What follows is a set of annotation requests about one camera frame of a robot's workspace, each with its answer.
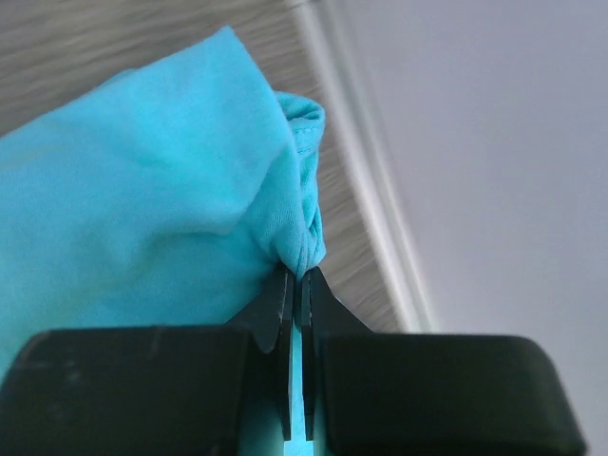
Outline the turquoise t shirt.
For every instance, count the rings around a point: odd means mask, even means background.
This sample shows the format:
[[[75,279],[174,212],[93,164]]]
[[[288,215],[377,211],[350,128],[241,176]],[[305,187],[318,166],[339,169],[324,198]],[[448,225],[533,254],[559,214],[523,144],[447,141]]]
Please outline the turquoise t shirt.
[[[1,140],[1,364],[74,326],[220,322],[326,253],[323,107],[230,28]]]

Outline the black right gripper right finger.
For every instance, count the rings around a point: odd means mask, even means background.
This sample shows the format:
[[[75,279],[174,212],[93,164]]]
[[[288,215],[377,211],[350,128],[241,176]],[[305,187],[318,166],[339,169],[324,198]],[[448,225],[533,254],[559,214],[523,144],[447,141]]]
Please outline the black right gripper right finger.
[[[305,435],[317,455],[583,455],[554,363],[515,335],[380,333],[319,269],[299,298]]]

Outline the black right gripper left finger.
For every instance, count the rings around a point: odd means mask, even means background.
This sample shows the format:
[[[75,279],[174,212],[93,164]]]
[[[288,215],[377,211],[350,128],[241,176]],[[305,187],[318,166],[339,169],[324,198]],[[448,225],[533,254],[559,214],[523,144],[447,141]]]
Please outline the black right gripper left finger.
[[[36,334],[2,383],[2,453],[281,454],[294,286],[275,270],[222,325]]]

